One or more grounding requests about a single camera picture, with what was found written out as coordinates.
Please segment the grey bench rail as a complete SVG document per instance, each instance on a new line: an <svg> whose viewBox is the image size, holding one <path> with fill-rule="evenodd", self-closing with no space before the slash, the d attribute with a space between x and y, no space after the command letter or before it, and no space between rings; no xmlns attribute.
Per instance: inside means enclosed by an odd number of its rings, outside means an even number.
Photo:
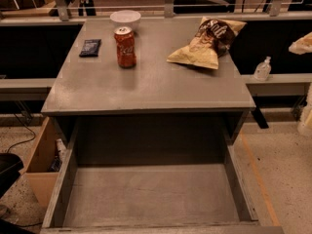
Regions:
<svg viewBox="0 0 312 234"><path fill-rule="evenodd" d="M305 96L308 87L297 81L300 74L270 74L266 81L258 81L252 75L243 75L253 97L274 97L274 96Z"/></svg>

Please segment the open grey top drawer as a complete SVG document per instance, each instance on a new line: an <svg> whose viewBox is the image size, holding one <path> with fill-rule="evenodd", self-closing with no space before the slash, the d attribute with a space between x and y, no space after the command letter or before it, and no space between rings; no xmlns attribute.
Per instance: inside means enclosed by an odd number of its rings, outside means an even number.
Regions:
<svg viewBox="0 0 312 234"><path fill-rule="evenodd" d="M219 117L80 117L41 234L284 234Z"/></svg>

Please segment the dark blue snack packet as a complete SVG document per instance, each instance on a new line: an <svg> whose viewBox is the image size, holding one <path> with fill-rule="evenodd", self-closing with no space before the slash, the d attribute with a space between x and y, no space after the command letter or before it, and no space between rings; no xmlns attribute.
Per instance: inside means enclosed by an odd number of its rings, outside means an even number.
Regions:
<svg viewBox="0 0 312 234"><path fill-rule="evenodd" d="M100 44L101 44L101 40L100 39L88 39L88 40L85 40L84 41L84 45L82 47L82 50L81 50L79 56L81 58L97 57Z"/></svg>

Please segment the grey cabinet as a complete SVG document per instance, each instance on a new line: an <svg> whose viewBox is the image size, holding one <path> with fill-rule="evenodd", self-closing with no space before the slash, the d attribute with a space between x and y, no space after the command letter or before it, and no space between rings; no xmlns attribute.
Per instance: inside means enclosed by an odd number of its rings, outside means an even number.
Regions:
<svg viewBox="0 0 312 234"><path fill-rule="evenodd" d="M201 19L144 18L136 32L136 66L117 63L114 26L87 19L42 108L50 116L151 112L231 112L246 115L254 100L231 56L219 68L187 68L167 62L194 37ZM79 56L84 41L100 39L97 57Z"/></svg>

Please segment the white bowl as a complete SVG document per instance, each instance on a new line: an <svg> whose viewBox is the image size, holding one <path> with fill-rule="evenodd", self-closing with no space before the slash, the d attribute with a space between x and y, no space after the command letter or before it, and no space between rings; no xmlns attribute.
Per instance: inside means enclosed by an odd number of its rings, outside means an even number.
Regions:
<svg viewBox="0 0 312 234"><path fill-rule="evenodd" d="M128 26L132 30L137 30L140 24L141 14L137 11L122 10L112 13L110 19L115 26Z"/></svg>

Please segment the red coke can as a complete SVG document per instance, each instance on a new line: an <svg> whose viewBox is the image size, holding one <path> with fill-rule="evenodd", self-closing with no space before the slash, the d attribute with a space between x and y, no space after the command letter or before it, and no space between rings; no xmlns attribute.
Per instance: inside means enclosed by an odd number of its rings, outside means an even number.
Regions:
<svg viewBox="0 0 312 234"><path fill-rule="evenodd" d="M130 68L137 64L135 36L128 26L119 26L114 31L117 47L117 62L121 67Z"/></svg>

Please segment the yellow brown chip bag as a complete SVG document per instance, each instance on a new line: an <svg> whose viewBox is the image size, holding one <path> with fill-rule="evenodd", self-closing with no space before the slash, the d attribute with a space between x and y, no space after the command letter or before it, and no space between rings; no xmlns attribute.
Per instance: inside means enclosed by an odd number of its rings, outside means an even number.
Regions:
<svg viewBox="0 0 312 234"><path fill-rule="evenodd" d="M194 38L167 57L167 62L218 69L218 58L226 54L244 21L202 17Z"/></svg>

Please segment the items inside cardboard box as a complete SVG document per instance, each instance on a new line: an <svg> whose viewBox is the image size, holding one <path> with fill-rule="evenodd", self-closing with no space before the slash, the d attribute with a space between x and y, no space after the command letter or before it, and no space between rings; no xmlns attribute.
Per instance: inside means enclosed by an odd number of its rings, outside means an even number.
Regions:
<svg viewBox="0 0 312 234"><path fill-rule="evenodd" d="M57 150L56 150L55 157L52 161L52 164L50 165L48 169L49 172L58 172L63 163L65 152L66 152L66 147L61 138L58 138L56 140L56 149Z"/></svg>

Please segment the clear sanitizer bottle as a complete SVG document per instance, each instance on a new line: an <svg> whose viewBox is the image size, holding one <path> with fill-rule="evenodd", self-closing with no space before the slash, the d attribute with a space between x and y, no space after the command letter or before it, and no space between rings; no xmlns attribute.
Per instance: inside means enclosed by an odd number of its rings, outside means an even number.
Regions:
<svg viewBox="0 0 312 234"><path fill-rule="evenodd" d="M263 62L261 62L255 69L255 72L253 74L253 77L258 81L266 81L270 71L271 71L271 65L270 65L271 57L267 57Z"/></svg>

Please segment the cardboard box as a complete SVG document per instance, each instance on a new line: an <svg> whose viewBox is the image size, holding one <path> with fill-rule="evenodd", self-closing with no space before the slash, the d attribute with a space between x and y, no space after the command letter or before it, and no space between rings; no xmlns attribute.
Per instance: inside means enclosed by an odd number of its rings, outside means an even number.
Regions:
<svg viewBox="0 0 312 234"><path fill-rule="evenodd" d="M58 178L58 172L49 172L56 152L58 133L52 120L47 117L30 151L25 169L26 178L40 206L47 208Z"/></svg>

